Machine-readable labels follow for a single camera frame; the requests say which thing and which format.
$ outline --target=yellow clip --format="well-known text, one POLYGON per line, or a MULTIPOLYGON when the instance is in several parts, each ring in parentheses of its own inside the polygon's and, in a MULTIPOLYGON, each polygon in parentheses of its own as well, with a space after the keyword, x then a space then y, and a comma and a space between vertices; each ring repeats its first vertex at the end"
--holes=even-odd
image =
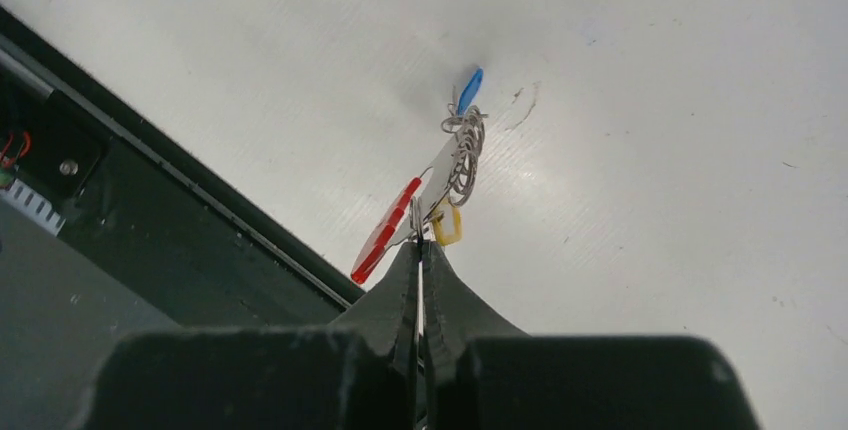
POLYGON ((446 247, 462 240, 462 216, 458 208, 445 198, 436 206, 434 213, 437 217, 433 220, 433 233, 439 245, 446 247))

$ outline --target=gray floor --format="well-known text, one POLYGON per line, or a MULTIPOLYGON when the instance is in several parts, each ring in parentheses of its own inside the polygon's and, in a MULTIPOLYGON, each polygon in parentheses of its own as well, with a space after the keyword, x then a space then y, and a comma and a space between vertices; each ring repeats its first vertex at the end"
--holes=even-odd
POLYGON ((0 429, 63 428, 122 335, 174 327, 0 202, 0 429))

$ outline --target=white tabletop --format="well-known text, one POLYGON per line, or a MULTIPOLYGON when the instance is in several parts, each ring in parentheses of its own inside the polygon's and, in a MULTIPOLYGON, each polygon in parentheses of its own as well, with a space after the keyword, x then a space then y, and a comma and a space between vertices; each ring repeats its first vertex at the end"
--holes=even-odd
POLYGON ((469 285, 706 337, 765 427, 848 427, 848 0, 0 2, 345 272, 482 65, 469 285))

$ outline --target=blue handle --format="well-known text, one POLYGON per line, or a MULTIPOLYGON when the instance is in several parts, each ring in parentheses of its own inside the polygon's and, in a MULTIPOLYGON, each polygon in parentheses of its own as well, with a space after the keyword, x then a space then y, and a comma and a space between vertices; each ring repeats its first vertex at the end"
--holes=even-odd
POLYGON ((474 100, 474 97, 477 96, 477 91, 480 90, 481 83, 483 83, 483 69, 478 68, 471 77, 471 81, 465 86, 465 90, 459 96, 459 102, 456 106, 456 114, 458 116, 461 117, 468 111, 471 101, 474 100))

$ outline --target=screw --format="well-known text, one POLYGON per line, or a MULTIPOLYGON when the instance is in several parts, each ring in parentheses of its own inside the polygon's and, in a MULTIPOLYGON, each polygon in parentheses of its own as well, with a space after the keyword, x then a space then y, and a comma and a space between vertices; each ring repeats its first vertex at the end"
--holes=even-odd
POLYGON ((79 164, 70 158, 59 165, 59 173, 64 176, 76 175, 79 171, 79 164))

